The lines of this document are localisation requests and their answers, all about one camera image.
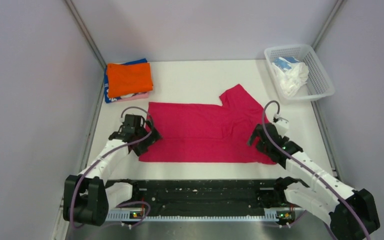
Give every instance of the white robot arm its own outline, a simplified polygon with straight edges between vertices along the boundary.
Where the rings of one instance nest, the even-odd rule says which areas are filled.
[[[293,176],[276,180],[274,189],[280,202],[300,206],[315,215],[330,226],[339,240],[364,239],[361,225],[335,191],[355,211],[369,234],[380,227],[372,194],[365,189],[357,191],[318,166],[299,145],[285,136],[289,129],[288,120],[277,114],[273,123],[265,123],[264,127],[266,131],[261,124],[257,125],[248,145],[251,146],[258,137],[256,148]],[[266,133],[282,151],[274,146]]]
[[[74,222],[102,225],[110,209],[132,198],[131,184],[117,182],[105,188],[111,173],[132,150],[140,156],[159,139],[161,135],[151,121],[140,115],[127,114],[96,159],[78,175],[69,175],[65,180],[63,218],[70,221],[72,215]]]

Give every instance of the laundry basket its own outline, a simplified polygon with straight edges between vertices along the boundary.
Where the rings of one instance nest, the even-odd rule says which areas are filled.
[[[268,63],[271,81],[273,82],[277,95],[282,103],[291,104],[296,102],[316,101],[335,93],[335,88],[332,85],[331,79],[311,46],[306,44],[296,44],[270,47],[264,50],[264,55]],[[309,73],[307,83],[299,89],[295,96],[286,96],[279,85],[279,81],[276,79],[272,62],[279,57],[295,57],[308,66]]]

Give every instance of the gray wall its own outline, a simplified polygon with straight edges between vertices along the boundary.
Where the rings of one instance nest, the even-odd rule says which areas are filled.
[[[73,0],[107,62],[264,58],[312,44],[336,0]]]
[[[348,1],[317,55],[336,87],[321,106],[340,171],[374,195],[384,240],[384,1]]]
[[[62,0],[0,1],[0,240],[46,240],[102,70]]]

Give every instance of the white tabletop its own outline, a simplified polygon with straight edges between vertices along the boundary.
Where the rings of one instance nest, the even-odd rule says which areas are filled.
[[[266,68],[265,60],[172,61],[151,62],[154,90],[147,99],[102,103],[90,150],[90,164],[100,153],[110,134],[119,129],[120,114],[129,106],[148,109],[148,102],[197,103],[221,105],[219,95],[241,84],[264,106],[279,100]],[[286,134],[325,171],[332,173],[322,136],[310,102],[280,105],[280,114],[290,122]],[[276,107],[270,106],[270,120]],[[145,116],[140,110],[132,114]],[[122,159],[111,179],[201,180],[201,179],[277,179],[290,176],[279,165],[262,163],[172,163],[140,162],[131,152]]]

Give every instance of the pink t-shirt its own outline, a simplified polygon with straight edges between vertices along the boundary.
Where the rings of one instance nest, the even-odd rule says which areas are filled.
[[[222,106],[150,102],[148,112],[162,139],[139,160],[275,164],[255,146],[247,145],[254,128],[261,123],[263,107],[239,84],[220,99]]]

